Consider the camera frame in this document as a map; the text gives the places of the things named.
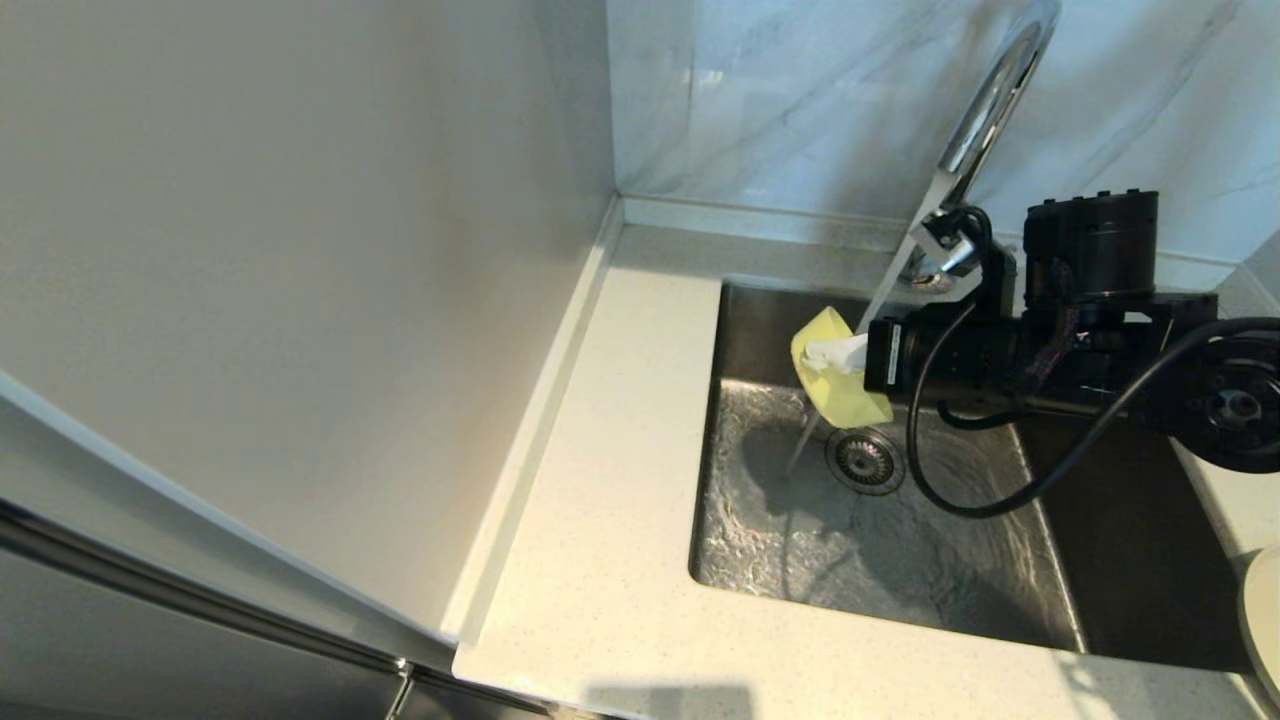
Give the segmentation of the yellow plastic bowl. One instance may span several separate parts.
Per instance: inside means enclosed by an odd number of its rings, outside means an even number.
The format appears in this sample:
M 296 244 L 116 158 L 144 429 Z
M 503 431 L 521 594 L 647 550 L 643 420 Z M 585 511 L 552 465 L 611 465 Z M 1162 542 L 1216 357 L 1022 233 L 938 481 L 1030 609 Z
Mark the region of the yellow plastic bowl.
M 836 429 L 878 427 L 893 420 L 887 396 L 865 388 L 865 372 L 856 375 L 827 375 L 823 373 L 826 361 L 808 361 L 804 357 L 804 348 L 812 341 L 855 334 L 837 310 L 827 306 L 796 332 L 790 342 L 790 356 L 801 387 L 814 409 Z

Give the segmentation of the chrome gooseneck faucet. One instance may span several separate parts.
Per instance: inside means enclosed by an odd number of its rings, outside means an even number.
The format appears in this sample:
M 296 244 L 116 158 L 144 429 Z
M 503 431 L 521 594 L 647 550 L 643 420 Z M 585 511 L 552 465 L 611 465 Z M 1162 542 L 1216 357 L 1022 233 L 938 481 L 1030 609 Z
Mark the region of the chrome gooseneck faucet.
M 1012 22 L 957 123 L 895 256 L 899 286 L 916 250 L 914 229 L 933 211 L 968 204 L 968 195 L 1036 73 L 1062 12 L 1061 0 L 1030 0 Z

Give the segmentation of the stainless steel sink basin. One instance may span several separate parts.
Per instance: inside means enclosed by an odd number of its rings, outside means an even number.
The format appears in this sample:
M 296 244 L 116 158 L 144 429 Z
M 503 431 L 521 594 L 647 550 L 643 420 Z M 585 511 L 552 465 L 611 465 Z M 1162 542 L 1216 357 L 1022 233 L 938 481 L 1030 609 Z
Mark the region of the stainless steel sink basin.
M 856 299 L 727 283 L 719 295 L 690 573 L 704 584 L 915 626 L 1245 673 L 1239 579 L 1170 439 L 1116 423 L 1034 503 L 972 520 L 906 470 L 859 495 L 788 356 Z M 905 459 L 904 410 L 873 427 Z

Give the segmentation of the round metal drain strainer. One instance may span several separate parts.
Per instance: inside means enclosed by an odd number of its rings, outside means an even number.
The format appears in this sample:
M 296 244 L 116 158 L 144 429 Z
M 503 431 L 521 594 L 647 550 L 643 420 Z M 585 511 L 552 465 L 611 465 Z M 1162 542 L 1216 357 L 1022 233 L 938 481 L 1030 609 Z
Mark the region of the round metal drain strainer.
M 908 468 L 902 452 L 873 427 L 833 430 L 823 451 L 835 479 L 855 493 L 892 495 L 904 483 Z

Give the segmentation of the white ceramic plate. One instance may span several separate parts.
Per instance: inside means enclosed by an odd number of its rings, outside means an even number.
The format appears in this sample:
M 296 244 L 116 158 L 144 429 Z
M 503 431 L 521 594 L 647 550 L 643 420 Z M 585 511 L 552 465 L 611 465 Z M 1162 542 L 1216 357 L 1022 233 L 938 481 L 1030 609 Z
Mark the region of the white ceramic plate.
M 1247 564 L 1239 620 L 1252 675 L 1280 717 L 1280 544 L 1261 550 Z

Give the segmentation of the tall cabinet with grey door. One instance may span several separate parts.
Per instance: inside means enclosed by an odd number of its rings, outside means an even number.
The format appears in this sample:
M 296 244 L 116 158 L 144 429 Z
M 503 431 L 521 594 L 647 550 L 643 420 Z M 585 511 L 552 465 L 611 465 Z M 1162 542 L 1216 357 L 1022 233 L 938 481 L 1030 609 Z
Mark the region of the tall cabinet with grey door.
M 0 500 L 466 682 L 614 225 L 608 14 L 0 0 Z

